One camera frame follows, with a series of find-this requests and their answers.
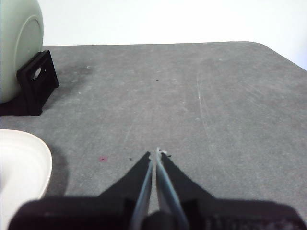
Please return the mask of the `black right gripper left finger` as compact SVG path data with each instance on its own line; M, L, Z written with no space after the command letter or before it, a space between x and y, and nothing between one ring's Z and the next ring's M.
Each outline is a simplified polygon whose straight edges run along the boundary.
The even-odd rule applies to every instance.
M146 152L98 196L50 196L22 205L10 230L139 230L148 214L153 164Z

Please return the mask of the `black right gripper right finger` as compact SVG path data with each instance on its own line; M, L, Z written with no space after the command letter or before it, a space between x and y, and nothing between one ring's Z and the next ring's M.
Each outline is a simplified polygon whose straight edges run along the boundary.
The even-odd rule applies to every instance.
M185 175L161 149L156 151L160 208L181 230L303 230L291 206L263 200L216 198Z

